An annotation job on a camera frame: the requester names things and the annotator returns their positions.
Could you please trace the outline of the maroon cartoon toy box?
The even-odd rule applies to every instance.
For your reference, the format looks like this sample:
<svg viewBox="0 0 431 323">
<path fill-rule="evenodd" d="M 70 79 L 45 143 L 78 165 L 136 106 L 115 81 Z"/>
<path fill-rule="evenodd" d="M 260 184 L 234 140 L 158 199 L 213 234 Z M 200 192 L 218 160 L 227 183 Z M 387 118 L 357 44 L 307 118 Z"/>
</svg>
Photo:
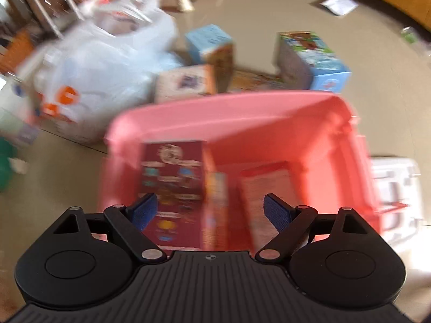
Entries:
<svg viewBox="0 0 431 323">
<path fill-rule="evenodd" d="M 227 247 L 227 176 L 217 171 L 206 141 L 143 145 L 139 195 L 158 206 L 144 234 L 165 252 Z"/>
</svg>

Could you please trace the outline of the cream orange toy box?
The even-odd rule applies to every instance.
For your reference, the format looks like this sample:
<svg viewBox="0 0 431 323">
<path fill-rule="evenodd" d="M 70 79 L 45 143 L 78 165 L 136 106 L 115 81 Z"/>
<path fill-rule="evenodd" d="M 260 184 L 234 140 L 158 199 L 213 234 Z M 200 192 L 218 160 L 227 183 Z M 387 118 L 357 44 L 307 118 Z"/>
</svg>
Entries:
<svg viewBox="0 0 431 323">
<path fill-rule="evenodd" d="M 213 67 L 209 64 L 184 66 L 161 72 L 156 80 L 154 102 L 179 101 L 216 94 Z"/>
</svg>

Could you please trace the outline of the blue green toy box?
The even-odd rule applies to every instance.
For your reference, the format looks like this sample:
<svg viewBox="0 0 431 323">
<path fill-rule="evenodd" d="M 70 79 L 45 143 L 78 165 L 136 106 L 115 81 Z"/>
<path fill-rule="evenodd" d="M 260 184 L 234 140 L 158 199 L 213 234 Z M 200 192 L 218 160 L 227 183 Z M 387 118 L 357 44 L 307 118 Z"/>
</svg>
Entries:
<svg viewBox="0 0 431 323">
<path fill-rule="evenodd" d="M 278 33 L 274 64 L 293 90 L 340 93 L 351 76 L 351 69 L 311 31 Z"/>
</svg>

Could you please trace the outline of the pink plastic storage bin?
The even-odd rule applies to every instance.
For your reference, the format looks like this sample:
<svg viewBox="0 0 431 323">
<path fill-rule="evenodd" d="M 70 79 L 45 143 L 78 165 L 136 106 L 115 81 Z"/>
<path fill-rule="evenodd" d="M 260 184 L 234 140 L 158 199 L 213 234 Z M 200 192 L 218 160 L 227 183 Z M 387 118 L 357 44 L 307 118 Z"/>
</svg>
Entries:
<svg viewBox="0 0 431 323">
<path fill-rule="evenodd" d="M 324 214 L 351 207 L 381 231 L 358 120 L 341 97 L 306 90 L 222 94 L 128 110 L 112 121 L 105 135 L 98 207 L 136 200 L 144 143 L 201 140 L 229 183 L 225 249 L 252 247 L 237 184 L 240 173 L 280 161 L 289 165 L 301 203 Z"/>
</svg>

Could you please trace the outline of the light blue toy box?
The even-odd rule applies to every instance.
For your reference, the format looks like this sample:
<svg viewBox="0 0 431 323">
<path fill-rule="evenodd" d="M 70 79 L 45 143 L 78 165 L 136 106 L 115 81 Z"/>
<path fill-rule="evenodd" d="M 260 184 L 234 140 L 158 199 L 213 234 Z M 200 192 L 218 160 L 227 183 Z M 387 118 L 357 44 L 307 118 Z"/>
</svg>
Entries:
<svg viewBox="0 0 431 323">
<path fill-rule="evenodd" d="M 234 73 L 235 44 L 219 26 L 210 24 L 185 34 L 190 57 L 195 64 L 213 67 L 215 85 L 225 93 Z"/>
</svg>

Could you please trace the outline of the white orange plastic bag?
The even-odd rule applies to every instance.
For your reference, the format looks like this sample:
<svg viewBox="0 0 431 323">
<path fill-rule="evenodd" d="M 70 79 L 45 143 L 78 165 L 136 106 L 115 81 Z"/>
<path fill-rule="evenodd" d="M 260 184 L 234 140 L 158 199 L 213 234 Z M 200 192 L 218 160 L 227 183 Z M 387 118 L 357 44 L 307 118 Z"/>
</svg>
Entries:
<svg viewBox="0 0 431 323">
<path fill-rule="evenodd" d="M 154 99 L 161 72 L 183 65 L 174 53 L 175 19 L 161 0 L 114 0 L 49 44 L 18 94 L 37 95 L 37 112 L 60 135 L 96 142 L 121 112 Z"/>
</svg>

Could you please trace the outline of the yellow flat toy box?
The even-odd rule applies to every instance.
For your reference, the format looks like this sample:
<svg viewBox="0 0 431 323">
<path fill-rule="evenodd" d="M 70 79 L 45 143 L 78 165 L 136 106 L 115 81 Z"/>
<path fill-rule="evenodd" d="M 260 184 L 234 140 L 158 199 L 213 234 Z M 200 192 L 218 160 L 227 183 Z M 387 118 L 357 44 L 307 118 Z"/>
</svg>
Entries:
<svg viewBox="0 0 431 323">
<path fill-rule="evenodd" d="M 275 75 L 235 70 L 227 93 L 286 89 L 287 85 Z"/>
</svg>

